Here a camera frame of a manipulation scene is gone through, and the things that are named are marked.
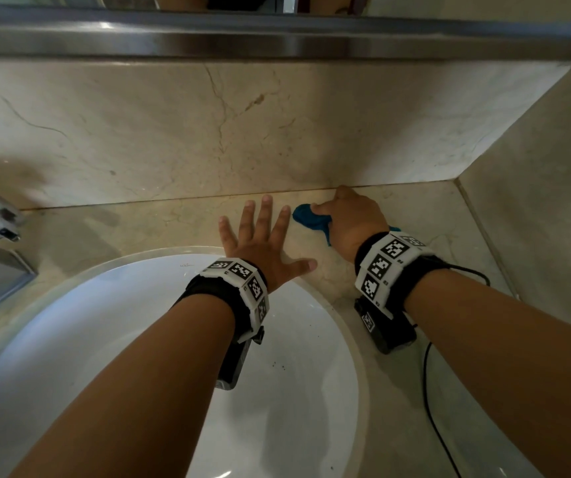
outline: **wrist-mounted device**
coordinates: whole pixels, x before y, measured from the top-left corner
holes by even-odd
[[[225,301],[234,314],[234,336],[219,369],[217,388],[237,384],[252,341],[261,344],[263,319],[270,309],[267,282],[258,267],[241,258],[219,258],[194,277],[177,302],[194,294],[209,294]]]
[[[377,233],[361,245],[355,258],[355,285],[363,297],[354,308],[379,351],[388,354],[416,340],[404,301],[422,277],[441,268],[449,264],[402,231]]]

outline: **wire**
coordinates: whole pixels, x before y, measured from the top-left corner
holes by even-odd
[[[460,270],[462,272],[468,272],[468,273],[473,273],[474,275],[478,275],[479,277],[481,277],[485,281],[485,283],[487,284],[487,287],[491,286],[491,281],[488,279],[487,275],[485,275],[484,273],[478,272],[477,270],[472,270],[471,268],[465,268],[464,266],[458,266],[458,265],[449,265],[449,268],[454,268],[454,269]],[[447,453],[447,458],[449,458],[449,462],[451,463],[451,466],[453,467],[454,472],[456,472],[456,476],[458,478],[462,478],[460,472],[458,471],[458,466],[456,466],[456,462],[454,461],[454,457],[451,456],[451,452],[449,451],[449,448],[445,444],[445,440],[443,440],[443,437],[440,435],[440,432],[438,431],[438,427],[436,426],[436,423],[434,422],[434,418],[431,415],[431,409],[429,408],[429,398],[427,397],[427,358],[429,357],[429,349],[431,349],[432,345],[433,345],[433,342],[429,342],[427,344],[427,348],[425,349],[425,357],[422,359],[422,401],[423,401],[423,404],[425,406],[425,411],[427,412],[427,417],[429,418],[429,422],[431,423],[431,427],[434,428],[434,431],[436,432],[436,436],[438,437],[440,444],[443,446],[443,449]]]

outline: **finger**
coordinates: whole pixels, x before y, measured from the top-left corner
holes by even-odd
[[[264,194],[261,209],[258,211],[257,226],[254,230],[255,241],[267,241],[272,228],[272,196]]]
[[[286,204],[281,208],[279,217],[274,223],[274,228],[270,234],[269,242],[275,250],[283,249],[283,242],[287,233],[287,227],[290,225],[290,207]]]
[[[325,201],[321,204],[316,204],[315,202],[313,202],[310,205],[310,209],[312,210],[312,213],[314,213],[315,215],[331,215],[332,208],[334,208],[334,200]]]
[[[352,196],[358,196],[358,193],[349,186],[341,185],[336,188],[336,194],[334,195],[334,198],[345,199],[351,198]]]
[[[237,238],[234,236],[233,229],[230,226],[230,220],[227,216],[219,218],[219,236],[221,237],[221,244],[224,246],[226,256],[237,247]]]
[[[245,243],[254,234],[254,201],[249,199],[243,207],[242,221],[239,223],[239,242]]]
[[[319,264],[313,258],[297,260],[296,262],[289,263],[285,265],[287,268],[288,280],[313,272],[316,270],[317,266],[319,266]]]

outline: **sink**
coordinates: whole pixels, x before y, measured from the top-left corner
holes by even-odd
[[[0,477],[101,369],[175,302],[220,249],[124,257],[57,287],[16,318],[0,351]],[[339,477],[362,457],[367,386],[345,324],[305,282],[271,295],[262,345],[216,389],[190,478]]]

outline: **mirror frame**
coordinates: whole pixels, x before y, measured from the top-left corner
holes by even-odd
[[[0,56],[571,60],[571,22],[468,22],[0,6]]]

